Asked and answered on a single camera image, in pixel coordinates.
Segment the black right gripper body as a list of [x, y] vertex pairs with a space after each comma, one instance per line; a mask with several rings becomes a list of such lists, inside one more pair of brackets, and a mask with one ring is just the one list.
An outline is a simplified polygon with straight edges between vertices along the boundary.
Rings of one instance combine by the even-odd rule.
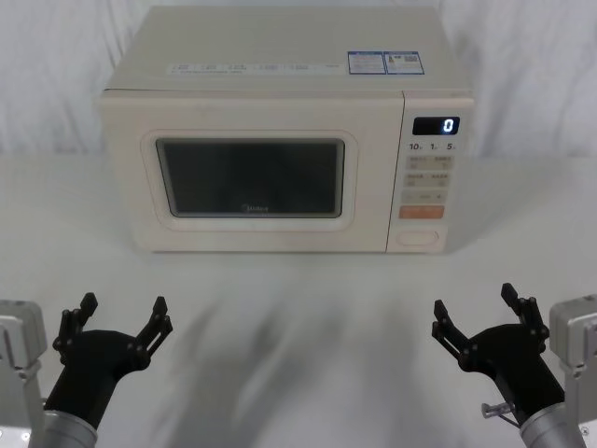
[[562, 386], [542, 354], [549, 330], [542, 325], [505, 324], [459, 341], [458, 364], [463, 371], [488, 376], [519, 423], [564, 402]]

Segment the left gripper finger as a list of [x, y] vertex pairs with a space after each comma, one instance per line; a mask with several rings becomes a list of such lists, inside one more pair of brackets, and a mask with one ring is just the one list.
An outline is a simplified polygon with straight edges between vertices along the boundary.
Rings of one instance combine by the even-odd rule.
[[127, 346], [127, 371], [146, 369], [151, 358], [173, 331], [168, 315], [168, 306], [163, 296], [154, 302], [151, 316], [146, 325]]
[[98, 301], [95, 294], [87, 292], [78, 308], [62, 311], [59, 333], [52, 343], [52, 348], [59, 353], [61, 362], [66, 361], [68, 351], [78, 335], [82, 333], [84, 326], [94, 314], [97, 306]]

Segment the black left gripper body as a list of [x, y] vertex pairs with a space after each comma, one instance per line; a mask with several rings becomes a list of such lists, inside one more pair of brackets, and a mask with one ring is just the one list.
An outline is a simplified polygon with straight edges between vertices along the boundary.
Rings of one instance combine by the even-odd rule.
[[118, 382], [142, 371], [150, 351], [136, 338], [113, 330], [90, 330], [58, 337], [52, 347], [63, 364], [45, 409], [69, 413], [98, 427]]

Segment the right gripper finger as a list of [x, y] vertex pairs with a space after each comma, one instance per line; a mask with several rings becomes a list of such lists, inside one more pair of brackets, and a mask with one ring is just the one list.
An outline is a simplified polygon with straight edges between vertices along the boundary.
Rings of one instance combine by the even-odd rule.
[[525, 299], [520, 297], [517, 290], [510, 283], [502, 285], [501, 297], [518, 317], [521, 325], [533, 340], [537, 353], [542, 355], [547, 348], [546, 339], [549, 337], [549, 329], [544, 323], [536, 298]]
[[442, 300], [435, 301], [434, 316], [432, 337], [457, 360], [463, 371], [480, 372], [477, 338], [467, 338], [455, 327]]

